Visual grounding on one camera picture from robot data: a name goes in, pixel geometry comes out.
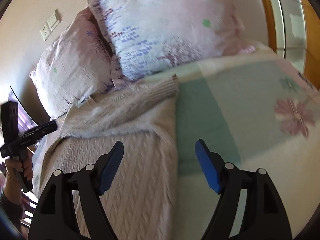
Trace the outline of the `person's left hand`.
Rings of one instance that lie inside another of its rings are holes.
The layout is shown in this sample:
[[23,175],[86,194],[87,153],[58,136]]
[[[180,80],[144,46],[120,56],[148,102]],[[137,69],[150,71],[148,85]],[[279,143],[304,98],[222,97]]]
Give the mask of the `person's left hand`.
[[5,165],[7,169],[7,174],[9,178],[13,179],[14,181],[18,181],[16,178],[17,172],[23,172],[23,175],[28,181],[32,181],[34,176],[33,174],[33,163],[32,163],[33,153],[28,151],[28,156],[23,163],[19,160],[7,158],[5,159]]

